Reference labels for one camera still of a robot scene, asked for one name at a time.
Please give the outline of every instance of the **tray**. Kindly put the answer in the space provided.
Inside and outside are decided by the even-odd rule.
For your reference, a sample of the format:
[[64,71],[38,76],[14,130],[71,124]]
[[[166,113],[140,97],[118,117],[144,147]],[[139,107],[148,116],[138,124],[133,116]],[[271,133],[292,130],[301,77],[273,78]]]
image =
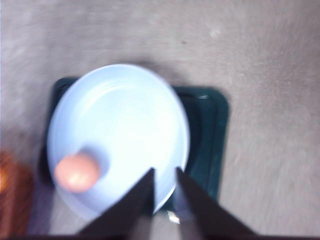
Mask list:
[[[78,77],[64,77],[54,84],[46,121],[45,140],[47,139],[50,119],[59,100],[77,79]],[[190,127],[190,153],[185,172],[210,197],[217,200],[228,122],[228,102],[219,91],[213,88],[173,88],[184,105]],[[38,169],[42,179],[48,184],[52,184],[48,168],[46,143],[43,144],[41,149]],[[174,211],[173,196],[169,198],[161,210]]]

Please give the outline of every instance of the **light blue plate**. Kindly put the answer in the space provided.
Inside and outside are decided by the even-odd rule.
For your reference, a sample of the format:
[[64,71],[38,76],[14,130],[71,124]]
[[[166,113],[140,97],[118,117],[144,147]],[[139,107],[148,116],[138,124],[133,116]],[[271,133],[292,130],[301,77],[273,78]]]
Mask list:
[[115,64],[81,77],[63,95],[47,138],[49,169],[66,155],[92,154],[101,177],[88,191],[56,188],[74,212],[88,220],[115,204],[153,167],[155,212],[175,188],[175,167],[186,167],[189,125],[180,99],[155,73]]

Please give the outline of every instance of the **gray floor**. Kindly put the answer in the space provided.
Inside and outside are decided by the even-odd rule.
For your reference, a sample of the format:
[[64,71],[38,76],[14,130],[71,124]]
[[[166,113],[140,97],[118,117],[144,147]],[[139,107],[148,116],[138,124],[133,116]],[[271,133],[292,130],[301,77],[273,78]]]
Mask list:
[[[123,62],[221,90],[220,204],[262,234],[320,235],[320,1],[3,0],[1,147],[35,167],[52,84]],[[85,224],[35,196],[30,233]],[[154,229],[178,236],[162,214]]]

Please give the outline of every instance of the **floor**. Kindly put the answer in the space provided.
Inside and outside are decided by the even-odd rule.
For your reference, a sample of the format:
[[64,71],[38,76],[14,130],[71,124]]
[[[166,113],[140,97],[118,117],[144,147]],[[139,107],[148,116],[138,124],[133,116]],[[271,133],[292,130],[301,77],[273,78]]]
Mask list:
[[[139,64],[227,97],[223,207],[261,234],[319,236],[319,23],[319,0],[2,1],[1,147],[35,169],[52,84]],[[30,234],[85,224],[37,179]],[[179,238],[165,213],[153,232]]]

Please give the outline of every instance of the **brown egg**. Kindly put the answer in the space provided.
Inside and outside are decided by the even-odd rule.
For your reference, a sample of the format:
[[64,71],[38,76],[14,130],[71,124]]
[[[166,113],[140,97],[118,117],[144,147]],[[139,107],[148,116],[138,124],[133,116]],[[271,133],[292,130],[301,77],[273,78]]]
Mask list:
[[91,156],[79,153],[64,157],[55,167],[54,177],[62,188],[82,193],[98,181],[100,169]]

